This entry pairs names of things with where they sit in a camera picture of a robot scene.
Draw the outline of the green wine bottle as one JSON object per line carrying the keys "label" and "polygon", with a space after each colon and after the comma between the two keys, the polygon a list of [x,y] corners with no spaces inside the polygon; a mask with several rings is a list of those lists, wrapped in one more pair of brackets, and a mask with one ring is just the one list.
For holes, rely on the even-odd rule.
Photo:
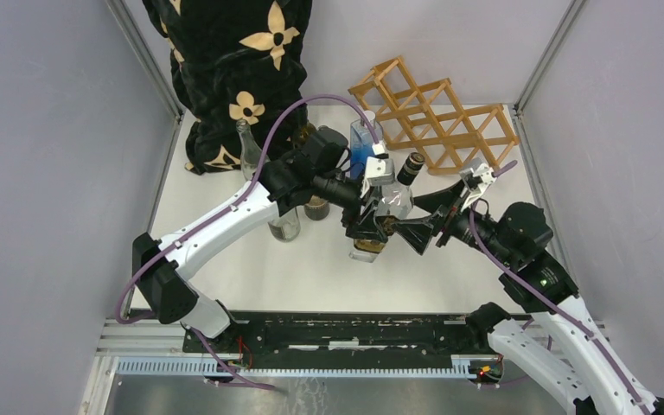
{"label": "green wine bottle", "polygon": [[294,149],[301,149],[308,141],[309,137],[316,132],[316,127],[308,122],[300,126],[291,136],[290,142]]}
{"label": "green wine bottle", "polygon": [[330,203],[321,197],[312,196],[310,200],[303,205],[303,211],[310,220],[324,220],[329,216]]}

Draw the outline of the clear bottle with black label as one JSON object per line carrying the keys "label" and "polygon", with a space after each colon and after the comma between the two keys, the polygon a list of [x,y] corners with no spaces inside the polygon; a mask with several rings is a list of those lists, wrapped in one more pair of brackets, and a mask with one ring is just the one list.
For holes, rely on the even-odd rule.
{"label": "clear bottle with black label", "polygon": [[298,212],[294,208],[275,220],[268,222],[271,235],[278,241],[291,242],[301,232]]}

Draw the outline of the blue square glass bottle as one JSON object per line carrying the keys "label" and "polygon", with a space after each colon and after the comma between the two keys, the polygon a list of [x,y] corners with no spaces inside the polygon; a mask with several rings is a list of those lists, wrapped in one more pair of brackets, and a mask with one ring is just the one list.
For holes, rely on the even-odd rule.
{"label": "blue square glass bottle", "polygon": [[367,158],[374,155],[374,140],[365,122],[359,118],[350,125],[350,169],[348,176],[358,179],[364,173]]}

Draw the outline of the clear bottle with dark label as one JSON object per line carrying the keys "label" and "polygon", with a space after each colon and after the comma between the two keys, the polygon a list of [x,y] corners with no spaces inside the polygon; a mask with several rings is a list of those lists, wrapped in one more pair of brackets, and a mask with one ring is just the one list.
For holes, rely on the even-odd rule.
{"label": "clear bottle with dark label", "polygon": [[241,144],[240,169],[247,181],[251,181],[261,162],[261,148],[258,146],[250,124],[245,119],[236,122],[236,131]]}

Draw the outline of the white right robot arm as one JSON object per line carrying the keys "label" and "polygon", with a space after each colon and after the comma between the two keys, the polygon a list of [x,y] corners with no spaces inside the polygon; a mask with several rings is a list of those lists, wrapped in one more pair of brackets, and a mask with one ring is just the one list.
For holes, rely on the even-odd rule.
{"label": "white right robot arm", "polygon": [[392,230],[416,252],[450,239],[478,250],[502,272],[507,295],[554,340],[556,356],[495,303],[466,319],[464,339],[477,352],[490,349],[517,365],[568,414],[664,414],[664,398],[627,368],[597,326],[578,287],[547,250],[553,237],[542,208],[518,201],[499,220],[477,212],[466,184],[414,200],[425,217],[394,220]]}

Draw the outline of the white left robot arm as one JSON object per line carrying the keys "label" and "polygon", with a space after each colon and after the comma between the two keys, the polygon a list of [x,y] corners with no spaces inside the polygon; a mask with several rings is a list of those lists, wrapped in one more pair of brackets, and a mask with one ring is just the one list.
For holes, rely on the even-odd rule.
{"label": "white left robot arm", "polygon": [[237,239],[314,196],[358,213],[369,184],[337,175],[347,150],[347,139],[323,126],[301,148],[259,166],[235,195],[190,225],[160,239],[148,233],[137,236],[132,242],[133,278],[150,307],[148,316],[199,330],[216,352],[230,350],[237,341],[230,313],[197,291],[191,279]]}

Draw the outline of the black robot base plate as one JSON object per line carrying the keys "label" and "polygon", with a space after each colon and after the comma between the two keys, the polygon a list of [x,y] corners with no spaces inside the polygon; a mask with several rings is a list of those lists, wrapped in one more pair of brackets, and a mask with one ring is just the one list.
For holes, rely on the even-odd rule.
{"label": "black robot base plate", "polygon": [[464,314],[239,311],[208,343],[252,369],[445,369],[453,356],[492,356]]}

